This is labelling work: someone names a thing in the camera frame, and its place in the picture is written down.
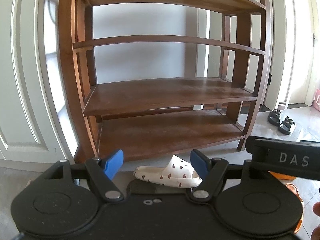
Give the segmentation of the person right hand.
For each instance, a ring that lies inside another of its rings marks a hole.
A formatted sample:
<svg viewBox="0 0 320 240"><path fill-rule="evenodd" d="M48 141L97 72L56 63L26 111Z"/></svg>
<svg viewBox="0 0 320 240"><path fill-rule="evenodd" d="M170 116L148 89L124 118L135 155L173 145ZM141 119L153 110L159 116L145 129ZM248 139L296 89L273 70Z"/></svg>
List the person right hand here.
<svg viewBox="0 0 320 240"><path fill-rule="evenodd" d="M313 205L312 210L313 210L313 213L319 217L319 216L320 216L320 202L316 202L316 203ZM320 240L320 225L318 225L318 226L313 230L310 239L311 239L311 240Z"/></svg>

